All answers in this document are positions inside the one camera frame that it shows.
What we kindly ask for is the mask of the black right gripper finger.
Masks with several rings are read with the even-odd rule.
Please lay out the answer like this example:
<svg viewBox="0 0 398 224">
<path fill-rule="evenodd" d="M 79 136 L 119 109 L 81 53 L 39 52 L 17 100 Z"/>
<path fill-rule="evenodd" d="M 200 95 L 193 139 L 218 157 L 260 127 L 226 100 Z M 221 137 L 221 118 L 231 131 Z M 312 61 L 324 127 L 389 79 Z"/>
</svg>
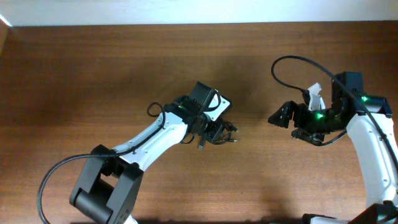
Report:
<svg viewBox="0 0 398 224">
<path fill-rule="evenodd" d="M 273 115 L 268 118 L 268 123 L 281 128 L 288 128 L 295 110 L 295 102 L 285 102 Z"/>
<path fill-rule="evenodd" d="M 292 131 L 291 136 L 293 138 L 303 140 L 307 143 L 310 143 L 314 146 L 321 146 L 321 144 L 323 143 L 323 135 L 322 134 L 318 134 L 318 133 L 310 134 L 300 128 Z"/>
</svg>

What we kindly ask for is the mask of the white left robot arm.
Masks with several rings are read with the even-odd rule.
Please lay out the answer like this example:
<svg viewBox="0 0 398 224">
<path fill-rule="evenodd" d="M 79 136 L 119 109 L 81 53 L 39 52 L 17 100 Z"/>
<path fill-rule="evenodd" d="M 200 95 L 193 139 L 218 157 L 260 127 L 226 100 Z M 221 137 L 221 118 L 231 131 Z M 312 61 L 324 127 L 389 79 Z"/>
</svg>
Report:
<svg viewBox="0 0 398 224">
<path fill-rule="evenodd" d="M 216 144 L 227 128 L 222 116 L 231 107 L 218 90 L 197 82 L 189 95 L 161 106 L 155 121 L 136 137 L 112 149 L 96 146 L 72 190 L 70 204 L 95 223 L 135 223 L 131 213 L 145 170 L 189 134 Z"/>
</svg>

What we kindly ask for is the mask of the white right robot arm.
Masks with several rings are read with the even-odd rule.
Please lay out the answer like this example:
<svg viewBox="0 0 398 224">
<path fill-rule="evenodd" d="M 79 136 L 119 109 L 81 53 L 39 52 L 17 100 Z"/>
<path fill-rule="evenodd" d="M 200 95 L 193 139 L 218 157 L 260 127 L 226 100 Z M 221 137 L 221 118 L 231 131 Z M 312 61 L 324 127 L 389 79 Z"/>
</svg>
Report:
<svg viewBox="0 0 398 224">
<path fill-rule="evenodd" d="M 385 97 L 367 95 L 360 73 L 343 72 L 332 79 L 332 105 L 326 108 L 316 83 L 301 104 L 285 102 L 268 119 L 287 128 L 293 138 L 327 146 L 324 137 L 338 131 L 354 145 L 366 189 L 366 209 L 352 223 L 397 223 L 397 144 L 392 110 Z"/>
</svg>

